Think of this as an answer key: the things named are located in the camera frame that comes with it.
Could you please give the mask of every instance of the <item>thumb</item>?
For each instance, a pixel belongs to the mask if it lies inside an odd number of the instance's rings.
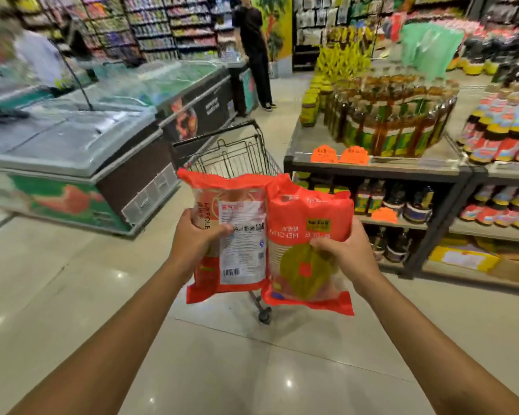
[[[229,223],[219,224],[208,230],[208,241],[212,241],[219,237],[226,237],[232,233],[233,229]]]
[[[326,237],[315,237],[309,241],[309,244],[317,250],[329,252],[334,256],[338,256],[343,247],[342,242],[337,242],[336,240]]]

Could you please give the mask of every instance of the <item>orange price tag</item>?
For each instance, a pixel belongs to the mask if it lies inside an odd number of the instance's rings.
[[[334,148],[323,144],[313,150],[311,161],[318,163],[338,163],[338,156]]]
[[[368,165],[369,154],[365,148],[353,146],[340,154],[340,163]]]
[[[398,222],[398,214],[393,209],[387,207],[381,207],[378,210],[374,210],[371,214],[373,220],[386,221],[389,223]]]

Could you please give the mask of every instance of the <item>red food package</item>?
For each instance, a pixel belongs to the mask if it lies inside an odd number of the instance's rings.
[[[230,236],[210,246],[194,270],[187,304],[216,293],[262,288],[266,281],[266,185],[275,178],[247,174],[225,179],[184,169],[177,175],[193,188],[196,227],[209,229],[221,221],[234,228]]]
[[[262,288],[263,301],[353,315],[334,256],[309,244],[318,236],[339,242],[348,238],[353,216],[350,193],[309,191],[285,174],[267,186],[267,197],[268,283]]]

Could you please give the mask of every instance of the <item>tile floor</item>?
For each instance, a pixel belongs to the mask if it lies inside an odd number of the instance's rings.
[[[257,111],[282,158],[307,84],[273,82]],[[0,228],[0,415],[96,331],[166,258],[193,202],[182,186],[134,240],[24,217]],[[519,296],[388,278],[519,395]],[[356,316],[276,308],[267,327],[243,293],[175,301],[122,414],[430,414],[411,372],[352,290]]]

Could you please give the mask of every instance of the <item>caster wheel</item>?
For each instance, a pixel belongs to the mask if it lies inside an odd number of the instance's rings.
[[[267,307],[259,313],[258,319],[264,325],[268,325],[271,322],[271,307]]]

